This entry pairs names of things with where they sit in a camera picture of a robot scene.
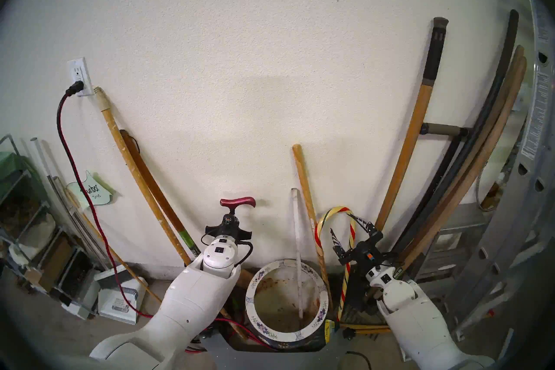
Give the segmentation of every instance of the yellow label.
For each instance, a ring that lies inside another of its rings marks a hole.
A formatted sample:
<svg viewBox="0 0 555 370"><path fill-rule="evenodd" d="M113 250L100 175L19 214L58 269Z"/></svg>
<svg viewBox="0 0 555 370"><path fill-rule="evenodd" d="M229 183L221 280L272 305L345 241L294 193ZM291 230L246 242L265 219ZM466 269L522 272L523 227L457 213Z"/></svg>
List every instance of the yellow label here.
<svg viewBox="0 0 555 370"><path fill-rule="evenodd" d="M326 334L326 344L329 343L331 334L334 332L335 322L331 319L326 319L326 325L324 328L324 333Z"/></svg>

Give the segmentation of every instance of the red cane handle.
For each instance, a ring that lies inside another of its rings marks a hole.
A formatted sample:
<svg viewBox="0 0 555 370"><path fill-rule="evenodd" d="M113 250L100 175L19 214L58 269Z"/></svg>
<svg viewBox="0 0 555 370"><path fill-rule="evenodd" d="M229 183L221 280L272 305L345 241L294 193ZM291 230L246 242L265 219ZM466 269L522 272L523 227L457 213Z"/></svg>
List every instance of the red cane handle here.
<svg viewBox="0 0 555 370"><path fill-rule="evenodd" d="M256 200L252 197L243 197L235 200L220 200L220 206L228 207L231 213L234 213L235 209L243 204L249 204L252 207L256 207Z"/></svg>

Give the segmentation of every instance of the sticker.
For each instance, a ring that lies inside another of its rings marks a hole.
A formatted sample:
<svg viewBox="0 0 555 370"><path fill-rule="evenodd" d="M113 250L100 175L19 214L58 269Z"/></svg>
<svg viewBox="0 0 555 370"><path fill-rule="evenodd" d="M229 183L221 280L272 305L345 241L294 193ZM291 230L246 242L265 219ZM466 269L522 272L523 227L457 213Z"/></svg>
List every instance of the sticker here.
<svg viewBox="0 0 555 370"><path fill-rule="evenodd" d="M547 29L547 15L545 14L545 10L543 10L543 8L537 8L535 13L535 26L538 29L538 40L548 43L549 30Z"/></svg>
<svg viewBox="0 0 555 370"><path fill-rule="evenodd" d="M85 191L89 195L89 198L93 202L94 206L108 204L112 199L112 193L98 183L88 171L87 178L83 181L83 187L85 188ZM77 182L70 183L68 185L68 190L71 191L71 193L77 198L81 209L89 207L89 203L81 192Z"/></svg>
<svg viewBox="0 0 555 370"><path fill-rule="evenodd" d="M551 86L550 80L551 78L548 74L537 73L535 91L532 99L532 114L521 150L522 155L532 161L538 151L539 139L542 136L545 113L547 112L549 87Z"/></svg>
<svg viewBox="0 0 555 370"><path fill-rule="evenodd" d="M326 344L330 342L331 334L335 331L335 322L331 319L326 319L324 333L326 335Z"/></svg>
<svg viewBox="0 0 555 370"><path fill-rule="evenodd" d="M403 274L403 267L399 267L397 270L395 270L395 273L393 273L393 278L399 280L402 274Z"/></svg>

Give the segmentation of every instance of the black grip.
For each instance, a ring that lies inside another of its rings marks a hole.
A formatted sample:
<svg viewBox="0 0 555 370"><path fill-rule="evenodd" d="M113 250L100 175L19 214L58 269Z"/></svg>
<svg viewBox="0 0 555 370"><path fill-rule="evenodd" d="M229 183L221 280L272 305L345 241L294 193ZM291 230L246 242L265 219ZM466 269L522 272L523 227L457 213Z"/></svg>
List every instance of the black grip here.
<svg viewBox="0 0 555 370"><path fill-rule="evenodd" d="M449 21L445 18L433 19L432 38L429 42L428 58L424 67L423 85L433 86L433 82L436 80L448 23Z"/></svg>

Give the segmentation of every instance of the white pole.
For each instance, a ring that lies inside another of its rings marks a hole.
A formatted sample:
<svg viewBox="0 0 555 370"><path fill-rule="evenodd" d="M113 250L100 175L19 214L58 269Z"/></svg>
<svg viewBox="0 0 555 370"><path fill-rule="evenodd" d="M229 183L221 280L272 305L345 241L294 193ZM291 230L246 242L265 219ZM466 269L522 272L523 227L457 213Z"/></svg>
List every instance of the white pole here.
<svg viewBox="0 0 555 370"><path fill-rule="evenodd" d="M299 222L299 190L291 189L293 198L293 226L295 228L295 242L297 245L297 290L299 293L299 320L302 321L302 279L301 279L301 231Z"/></svg>

